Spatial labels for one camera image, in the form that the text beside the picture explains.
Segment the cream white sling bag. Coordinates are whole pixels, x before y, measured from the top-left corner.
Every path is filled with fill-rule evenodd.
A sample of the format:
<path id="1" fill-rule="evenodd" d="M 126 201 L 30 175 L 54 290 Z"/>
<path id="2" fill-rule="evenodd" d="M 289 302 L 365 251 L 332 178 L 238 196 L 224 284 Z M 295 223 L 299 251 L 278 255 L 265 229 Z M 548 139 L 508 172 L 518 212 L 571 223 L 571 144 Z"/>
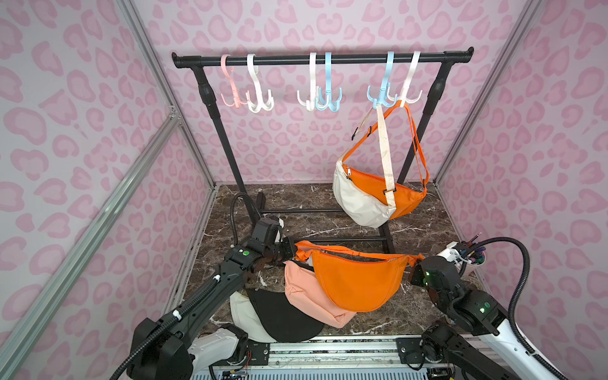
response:
<path id="1" fill-rule="evenodd" d="M 248 334 L 250 340 L 259 343 L 271 344 L 277 340 L 272 338 L 262 326 L 250 299 L 240 292 L 234 292 L 230 297 L 230 308 L 233 323 Z"/>

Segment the white orange sling bag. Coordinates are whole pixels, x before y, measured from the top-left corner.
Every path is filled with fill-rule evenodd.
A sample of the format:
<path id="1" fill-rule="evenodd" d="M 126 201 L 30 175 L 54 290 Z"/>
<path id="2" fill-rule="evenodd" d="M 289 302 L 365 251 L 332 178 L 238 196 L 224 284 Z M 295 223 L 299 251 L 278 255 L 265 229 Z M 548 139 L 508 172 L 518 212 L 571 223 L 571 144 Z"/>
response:
<path id="1" fill-rule="evenodd" d="M 375 109 L 378 121 L 365 131 L 362 139 L 338 158 L 333 177 L 333 194 L 342 210 L 361 226 L 378 228 L 386 223 L 396 212 L 396 185 L 390 155 L 390 143 L 386 129 L 383 108 Z M 356 185 L 353 180 L 354 169 L 345 168 L 345 161 L 371 134 L 378 133 L 383 176 L 380 178 L 380 196 L 376 197 Z"/>

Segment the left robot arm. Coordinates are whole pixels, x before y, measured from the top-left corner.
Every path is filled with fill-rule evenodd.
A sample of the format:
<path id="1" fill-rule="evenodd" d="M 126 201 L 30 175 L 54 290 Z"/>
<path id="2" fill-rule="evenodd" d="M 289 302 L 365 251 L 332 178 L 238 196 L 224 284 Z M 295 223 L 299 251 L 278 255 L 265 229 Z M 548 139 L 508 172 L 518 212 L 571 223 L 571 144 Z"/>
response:
<path id="1" fill-rule="evenodd" d="M 111 378 L 126 374 L 132 379 L 190 379 L 195 360 L 188 350 L 210 317 L 256 272 L 295 252 L 277 217 L 260 218 L 251 236 L 227 251 L 212 278 L 193 295 L 157 321 L 145 318 L 137 325 L 128 358 Z"/>

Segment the pink sling bag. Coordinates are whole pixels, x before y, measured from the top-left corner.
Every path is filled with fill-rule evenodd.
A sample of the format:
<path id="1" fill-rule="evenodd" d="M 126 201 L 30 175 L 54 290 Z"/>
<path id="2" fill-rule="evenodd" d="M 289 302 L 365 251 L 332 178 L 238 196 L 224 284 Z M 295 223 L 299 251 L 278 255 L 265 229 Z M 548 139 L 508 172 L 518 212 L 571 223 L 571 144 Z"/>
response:
<path id="1" fill-rule="evenodd" d="M 356 312 L 340 308 L 327 296 L 313 271 L 288 261 L 284 277 L 288 302 L 309 317 L 340 329 L 356 316 Z"/>

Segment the black sling bag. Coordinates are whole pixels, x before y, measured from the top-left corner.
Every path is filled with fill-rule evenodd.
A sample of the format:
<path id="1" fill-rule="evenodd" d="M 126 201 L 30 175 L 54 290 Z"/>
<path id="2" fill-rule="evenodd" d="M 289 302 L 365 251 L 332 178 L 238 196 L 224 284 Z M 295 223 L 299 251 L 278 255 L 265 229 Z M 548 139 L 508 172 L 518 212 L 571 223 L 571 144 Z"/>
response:
<path id="1" fill-rule="evenodd" d="M 247 289 L 246 293 L 262 326 L 279 343 L 310 340 L 326 326 L 291 305 L 284 293 L 264 289 Z"/>

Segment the orange sling bag front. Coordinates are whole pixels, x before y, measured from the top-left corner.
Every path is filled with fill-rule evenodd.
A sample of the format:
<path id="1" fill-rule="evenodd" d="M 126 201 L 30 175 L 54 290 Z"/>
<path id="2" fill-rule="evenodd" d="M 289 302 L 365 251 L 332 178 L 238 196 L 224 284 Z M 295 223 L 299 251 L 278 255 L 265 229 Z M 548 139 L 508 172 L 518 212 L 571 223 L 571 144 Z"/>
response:
<path id="1" fill-rule="evenodd" d="M 405 269 L 424 259 L 421 254 L 363 253 L 308 241 L 295 246 L 297 261 L 313 261 L 318 283 L 329 299 L 357 313 L 378 310 L 400 288 Z"/>

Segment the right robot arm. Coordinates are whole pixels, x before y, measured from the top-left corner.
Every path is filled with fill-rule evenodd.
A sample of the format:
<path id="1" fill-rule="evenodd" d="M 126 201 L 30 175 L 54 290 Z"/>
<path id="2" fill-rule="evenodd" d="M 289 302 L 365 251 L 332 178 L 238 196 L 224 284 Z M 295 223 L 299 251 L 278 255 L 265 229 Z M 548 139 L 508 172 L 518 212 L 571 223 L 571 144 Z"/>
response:
<path id="1" fill-rule="evenodd" d="M 476 379 L 564 379 L 534 346 L 517 336 L 517 325 L 490 294 L 468 288 L 455 265 L 444 256 L 419 261 L 408 281 L 424 288 L 433 304 L 453 321 L 497 353 L 508 369 L 471 345 L 447 323 L 437 321 L 421 335 L 420 357 L 438 363 L 443 360 L 460 368 L 466 378 Z"/>

